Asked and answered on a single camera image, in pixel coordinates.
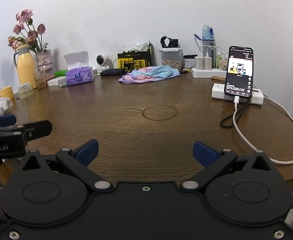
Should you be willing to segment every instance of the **wooden table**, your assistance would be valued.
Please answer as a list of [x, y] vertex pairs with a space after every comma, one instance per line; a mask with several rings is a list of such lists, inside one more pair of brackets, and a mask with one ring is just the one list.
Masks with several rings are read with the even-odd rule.
[[[219, 125], [234, 112], [233, 102], [211, 99], [213, 83], [222, 82], [191, 74], [144, 84], [123, 84], [118, 78], [48, 87], [14, 102], [17, 124], [44, 119], [53, 124], [50, 136], [27, 149], [53, 154], [95, 138], [100, 152], [89, 168], [113, 183], [184, 181], [203, 169], [192, 158], [197, 140], [218, 151], [252, 153], [234, 128]], [[287, 161], [293, 159], [293, 122], [283, 112], [268, 101], [250, 105], [239, 128], [270, 157]], [[293, 189], [293, 165], [278, 169]]]

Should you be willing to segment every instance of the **glass cup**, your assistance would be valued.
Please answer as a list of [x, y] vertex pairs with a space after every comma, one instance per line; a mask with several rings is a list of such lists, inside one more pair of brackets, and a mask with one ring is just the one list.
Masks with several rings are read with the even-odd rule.
[[38, 89], [46, 87], [45, 71], [37, 71], [33, 73], [33, 76]]

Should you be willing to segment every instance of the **green object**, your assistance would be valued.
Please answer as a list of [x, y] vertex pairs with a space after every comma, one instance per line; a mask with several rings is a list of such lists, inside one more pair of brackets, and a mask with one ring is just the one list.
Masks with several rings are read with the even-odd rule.
[[68, 71], [67, 69], [62, 69], [62, 70], [56, 71], [54, 75], [55, 75], [56, 77], [64, 77], [64, 76], [65, 76], [65, 73], [66, 73], [67, 71]]
[[221, 53], [218, 52], [218, 54], [216, 55], [216, 60], [215, 60], [215, 68], [219, 68], [221, 60], [222, 60]]

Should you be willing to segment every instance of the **blue gripper pad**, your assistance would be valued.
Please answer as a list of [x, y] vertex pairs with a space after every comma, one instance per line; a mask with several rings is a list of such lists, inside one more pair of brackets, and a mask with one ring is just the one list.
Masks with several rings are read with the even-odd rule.
[[200, 141], [193, 145], [193, 158], [196, 159], [203, 167], [209, 166], [219, 158], [219, 153], [205, 146]]
[[84, 166], [88, 166], [99, 153], [99, 143], [92, 139], [71, 152], [71, 156]]
[[15, 123], [16, 123], [16, 117], [14, 114], [0, 116], [0, 127], [15, 125]]

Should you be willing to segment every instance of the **black box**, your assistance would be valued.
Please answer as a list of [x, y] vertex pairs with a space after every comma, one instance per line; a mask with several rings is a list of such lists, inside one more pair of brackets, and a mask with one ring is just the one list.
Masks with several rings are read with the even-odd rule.
[[118, 66], [129, 72], [133, 69], [153, 66], [153, 51], [153, 45], [149, 43], [148, 51], [125, 52], [118, 54]]

